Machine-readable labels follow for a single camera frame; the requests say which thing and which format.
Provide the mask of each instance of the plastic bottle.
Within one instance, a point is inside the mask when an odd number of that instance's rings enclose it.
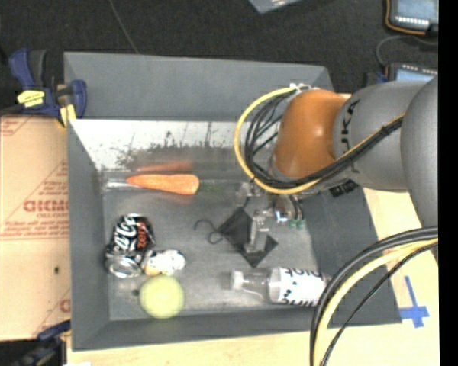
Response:
[[[232,271],[231,288],[258,294],[266,302],[313,307],[327,284],[322,274],[298,268],[255,268]]]

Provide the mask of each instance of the crushed can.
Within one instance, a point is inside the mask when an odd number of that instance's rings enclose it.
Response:
[[[105,247],[105,268],[118,278],[136,277],[142,272],[144,256],[155,245],[153,226],[147,217],[125,214],[118,219]]]

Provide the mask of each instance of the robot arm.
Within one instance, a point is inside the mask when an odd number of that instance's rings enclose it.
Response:
[[[247,174],[277,194],[313,194],[349,180],[366,188],[408,191],[423,226],[435,226],[437,80],[378,84],[349,99],[320,89],[301,91],[281,117],[269,162],[274,180]],[[373,147],[344,163],[382,132]],[[325,169],[332,171],[304,182]],[[298,187],[284,188],[292,182]]]

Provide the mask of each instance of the white bottle label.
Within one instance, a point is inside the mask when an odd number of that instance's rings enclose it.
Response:
[[[311,270],[279,268],[280,293],[277,302],[313,307],[326,287],[322,276]]]

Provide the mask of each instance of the yellow cable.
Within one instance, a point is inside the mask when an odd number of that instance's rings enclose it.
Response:
[[[263,96],[261,96],[260,98],[256,99],[253,103],[251,103],[247,108],[246,110],[243,111],[243,113],[241,114],[239,120],[237,121],[236,123],[236,128],[234,130],[234,138],[233,138],[233,144],[234,144],[234,153],[236,155],[236,159],[237,159],[237,162],[239,163],[240,167],[243,169],[244,173],[246,173],[246,175],[252,180],[254,181],[258,186],[260,186],[263,190],[265,191],[268,191],[270,193],[273,193],[273,194],[288,194],[288,195],[292,195],[292,194],[297,194],[299,192],[302,192],[310,187],[312,187],[313,185],[316,185],[317,183],[319,183],[321,181],[321,178],[317,179],[317,180],[314,180],[314,181],[310,181],[308,183],[305,183],[303,185],[300,185],[300,186],[297,186],[297,187],[293,187],[293,188],[274,188],[270,185],[267,185],[266,183],[264,183],[263,181],[261,181],[260,179],[258,179],[252,172],[251,170],[248,168],[247,164],[245,163],[244,161],[244,158],[241,154],[241,151],[240,151],[240,146],[239,146],[239,135],[240,135],[240,130],[241,130],[241,127],[243,126],[243,123],[244,121],[246,120],[247,116],[251,113],[251,111],[253,111],[256,107],[258,107],[260,104],[262,104],[264,101],[267,101],[275,96],[278,96],[278,95],[283,95],[283,94],[286,94],[288,92],[292,92],[294,91],[295,88],[294,87],[287,87],[287,88],[281,88],[281,89],[277,89],[275,91],[272,91],[268,94],[265,94]],[[389,122],[389,124],[395,122],[397,119],[403,117],[404,114],[401,114],[399,116],[397,116],[396,118],[394,118],[393,120],[391,120]],[[357,150],[360,146],[362,146],[372,135],[368,136],[367,138],[365,138],[364,140],[362,140],[360,143],[358,143],[357,145],[355,145],[353,148],[351,148],[347,153],[350,153],[350,152],[353,152],[355,150]]]
[[[327,348],[322,345],[324,341],[322,339],[321,332],[323,329],[327,328],[327,325],[331,321],[331,317],[334,314],[337,306],[343,299],[343,297],[348,293],[348,291],[362,278],[368,275],[371,271],[377,269],[381,265],[384,265],[392,260],[397,258],[404,258],[407,255],[410,255],[412,252],[417,251],[418,249],[429,246],[437,242],[437,238],[428,240],[428,241],[420,241],[420,242],[410,242],[405,244],[399,249],[394,250],[393,252],[388,253],[387,255],[380,256],[375,260],[372,260],[368,264],[364,265],[360,270],[356,273],[351,275],[337,290],[336,294],[331,298],[329,304],[326,306],[325,311],[322,314],[321,321],[318,324],[318,327],[315,331],[315,350],[314,350],[314,364],[319,365],[322,361],[322,357],[324,356],[325,349]]]

